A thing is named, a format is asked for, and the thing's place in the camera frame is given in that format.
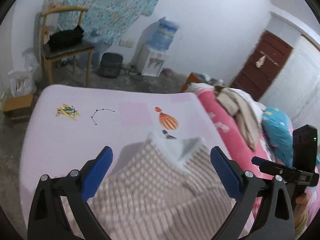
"wall socket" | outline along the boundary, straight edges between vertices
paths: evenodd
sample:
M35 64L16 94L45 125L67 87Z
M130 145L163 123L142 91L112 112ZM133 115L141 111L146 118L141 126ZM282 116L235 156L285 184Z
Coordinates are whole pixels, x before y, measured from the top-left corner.
M127 41L120 40L119 41L119 46L120 47L132 48L133 45L134 45L134 41L133 40L127 40Z

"brown door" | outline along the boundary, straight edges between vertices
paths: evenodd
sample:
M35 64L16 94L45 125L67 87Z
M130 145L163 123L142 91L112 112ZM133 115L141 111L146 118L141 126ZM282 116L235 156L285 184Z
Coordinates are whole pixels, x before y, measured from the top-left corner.
M241 89L258 101L287 62L291 50L290 45L266 31L230 87ZM258 68L256 62L264 55L264 64Z

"orange hot air balloon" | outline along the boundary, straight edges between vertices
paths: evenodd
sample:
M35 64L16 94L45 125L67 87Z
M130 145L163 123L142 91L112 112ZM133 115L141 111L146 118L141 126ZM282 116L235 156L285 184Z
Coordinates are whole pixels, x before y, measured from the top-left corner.
M155 110L160 113L159 122L164 128L169 130L176 130L178 128L178 122L176 119L168 114L162 113L162 110L159 107L156 107Z

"wooden chair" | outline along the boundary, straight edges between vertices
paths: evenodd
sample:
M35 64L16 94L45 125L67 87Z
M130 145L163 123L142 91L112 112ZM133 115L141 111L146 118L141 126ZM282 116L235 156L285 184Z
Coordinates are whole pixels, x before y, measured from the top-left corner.
M92 59L92 54L94 50L94 45L91 44L90 42L87 42L85 40L82 40L81 43L60 49L60 50L55 50L51 51L50 47L48 44L44 44L44 33L45 33L45 23L47 20L47 16L52 13L61 13L61 12L69 12L69 11L81 11L79 20L78 20L78 25L81 25L83 13L87 12L89 9L88 8L82 8L82 7L76 7L76 6L61 6L61 7L56 7L54 9L48 10L46 12L41 13L41 17L43 17L43 23L42 23L42 30L41 30L41 68L42 68L42 76L45 75L45 72L47 72L48 79L50 85L53 84L52 80L52 63L60 60L65 57L71 57L73 56L73 74L76 71L76 55L82 54L82 53L89 53L88 57L88 65L87 65L87 75L86 75L86 80L85 80L85 86L88 86L89 82L89 77L90 77L90 69L91 69L91 59Z

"black trash bin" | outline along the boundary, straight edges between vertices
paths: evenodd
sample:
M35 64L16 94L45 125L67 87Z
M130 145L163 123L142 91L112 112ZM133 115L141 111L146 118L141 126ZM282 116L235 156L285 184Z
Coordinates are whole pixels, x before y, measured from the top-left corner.
M102 55L98 75L101 77L117 77L120 75L123 57L117 53L104 53Z

